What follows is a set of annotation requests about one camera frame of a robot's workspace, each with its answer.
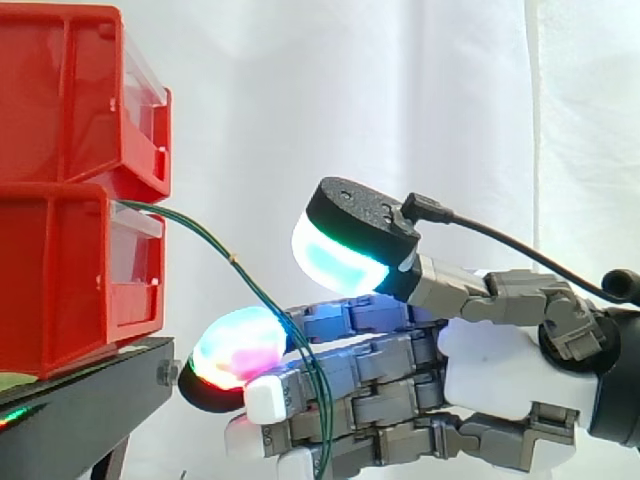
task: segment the illuminated gel dome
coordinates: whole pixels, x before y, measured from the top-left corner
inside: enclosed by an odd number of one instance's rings
[[[306,214],[293,232],[293,255],[300,268],[323,287],[348,297],[372,293],[389,267],[332,240]]]
[[[248,307],[219,318],[202,335],[190,364],[202,380],[234,390],[278,365],[287,335],[264,307]]]

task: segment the red storage bin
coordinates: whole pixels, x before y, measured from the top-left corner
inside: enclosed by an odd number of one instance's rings
[[[0,183],[170,194],[171,95],[96,5],[0,3]]]
[[[162,219],[98,185],[0,184],[0,372],[48,378],[162,328]]]

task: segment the gray bracket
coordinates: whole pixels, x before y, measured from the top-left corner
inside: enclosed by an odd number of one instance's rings
[[[484,279],[461,268],[419,256],[422,276],[408,303],[436,318],[490,320],[519,327],[543,325],[565,360],[602,351],[604,335],[595,308],[559,277],[529,270],[493,272]]]

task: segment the bolt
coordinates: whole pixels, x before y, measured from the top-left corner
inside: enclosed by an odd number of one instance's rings
[[[182,370],[182,362],[180,360],[163,360],[158,367],[158,383],[165,387],[177,385],[180,370]]]

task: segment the black connector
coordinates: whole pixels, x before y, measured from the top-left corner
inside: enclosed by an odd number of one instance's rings
[[[402,216],[413,224],[417,223],[418,220],[449,224],[455,218],[453,210],[443,207],[440,202],[418,193],[410,193],[402,204],[400,211]]]
[[[602,289],[622,302],[640,307],[640,275],[632,270],[611,270],[602,279]]]

